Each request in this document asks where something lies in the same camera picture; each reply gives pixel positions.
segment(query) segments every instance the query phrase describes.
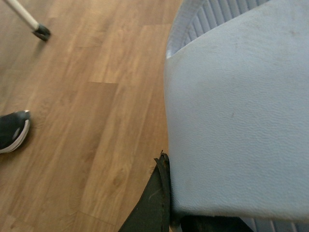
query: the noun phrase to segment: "shoe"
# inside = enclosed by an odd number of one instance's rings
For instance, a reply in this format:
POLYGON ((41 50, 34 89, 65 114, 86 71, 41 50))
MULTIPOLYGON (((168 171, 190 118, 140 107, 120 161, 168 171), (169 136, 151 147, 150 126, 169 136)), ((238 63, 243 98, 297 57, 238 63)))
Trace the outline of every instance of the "shoe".
POLYGON ((29 110, 0 116, 0 153, 17 149, 28 134, 29 127, 29 110))

